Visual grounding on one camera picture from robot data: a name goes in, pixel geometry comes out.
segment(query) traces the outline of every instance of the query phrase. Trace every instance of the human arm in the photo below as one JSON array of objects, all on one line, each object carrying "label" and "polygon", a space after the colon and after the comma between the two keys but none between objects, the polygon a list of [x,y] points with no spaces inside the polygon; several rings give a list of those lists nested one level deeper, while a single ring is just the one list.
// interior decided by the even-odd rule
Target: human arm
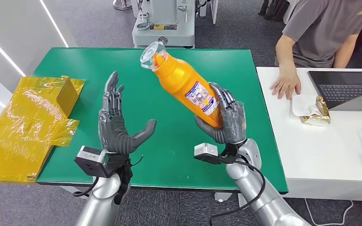
[{"label": "human arm", "polygon": [[325,4],[322,0],[300,0],[282,31],[283,35],[276,45],[280,74],[270,87],[273,95],[278,94],[278,99],[281,99],[284,94],[287,99],[291,99],[294,90],[300,94],[301,85],[293,61],[292,47],[317,20],[324,8]]},{"label": "human arm", "polygon": [[293,61],[292,46],[294,43],[293,39],[283,34],[275,46],[280,75],[270,89],[273,90],[273,95],[278,94],[278,99],[281,99],[285,94],[289,100],[292,97],[293,90],[300,94],[302,89]]},{"label": "human arm", "polygon": [[352,56],[354,47],[356,45],[356,40],[359,34],[350,35],[342,46],[335,53],[335,60],[332,67],[334,68],[346,68],[347,63]]}]

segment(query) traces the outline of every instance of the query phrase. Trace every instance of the green table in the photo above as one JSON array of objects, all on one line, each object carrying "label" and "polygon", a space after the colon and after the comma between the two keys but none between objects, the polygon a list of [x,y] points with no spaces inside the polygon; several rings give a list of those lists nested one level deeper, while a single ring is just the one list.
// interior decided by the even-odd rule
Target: green table
[{"label": "green table", "polygon": [[[140,66],[142,49],[52,48],[41,61],[34,76],[85,80],[70,118],[80,121],[67,147],[56,147],[50,154],[37,182],[41,184],[80,185],[92,179],[73,161],[82,145],[100,149],[98,111],[103,87],[113,71],[119,74],[125,124],[130,134],[142,129],[149,119],[157,119],[154,135],[136,152],[132,162],[133,186],[236,190],[225,165],[211,165],[193,158],[194,146],[215,142],[202,132],[193,114],[164,91],[157,77]],[[169,49],[177,58],[189,62],[207,81],[229,89],[245,104],[247,137],[253,138],[262,156],[262,172],[275,188],[288,192],[280,157],[264,104],[261,87],[249,50]],[[219,151],[224,145],[218,145]]]}]

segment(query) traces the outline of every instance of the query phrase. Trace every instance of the laptop keyboard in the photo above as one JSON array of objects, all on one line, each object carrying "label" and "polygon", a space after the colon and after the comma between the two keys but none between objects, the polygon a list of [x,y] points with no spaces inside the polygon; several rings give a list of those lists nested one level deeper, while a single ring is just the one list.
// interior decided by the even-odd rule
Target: laptop keyboard
[{"label": "laptop keyboard", "polygon": [[362,86],[319,85],[319,88],[329,102],[345,102],[362,95]]}]

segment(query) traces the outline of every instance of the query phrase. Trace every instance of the white machine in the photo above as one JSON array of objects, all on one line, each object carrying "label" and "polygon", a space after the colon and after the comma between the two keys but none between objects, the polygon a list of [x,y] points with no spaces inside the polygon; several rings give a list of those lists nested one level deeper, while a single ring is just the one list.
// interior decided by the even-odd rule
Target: white machine
[{"label": "white machine", "polygon": [[166,46],[195,45],[195,0],[139,0],[139,14],[132,30],[136,48],[161,41]]}]

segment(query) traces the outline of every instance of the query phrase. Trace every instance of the gray t-shirt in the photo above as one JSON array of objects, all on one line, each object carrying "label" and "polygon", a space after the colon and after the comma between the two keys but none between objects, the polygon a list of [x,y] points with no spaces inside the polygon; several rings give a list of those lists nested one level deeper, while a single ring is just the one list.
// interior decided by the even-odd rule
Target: gray t-shirt
[{"label": "gray t-shirt", "polygon": [[362,0],[300,0],[282,33],[297,67],[332,67],[335,52],[362,29]]}]

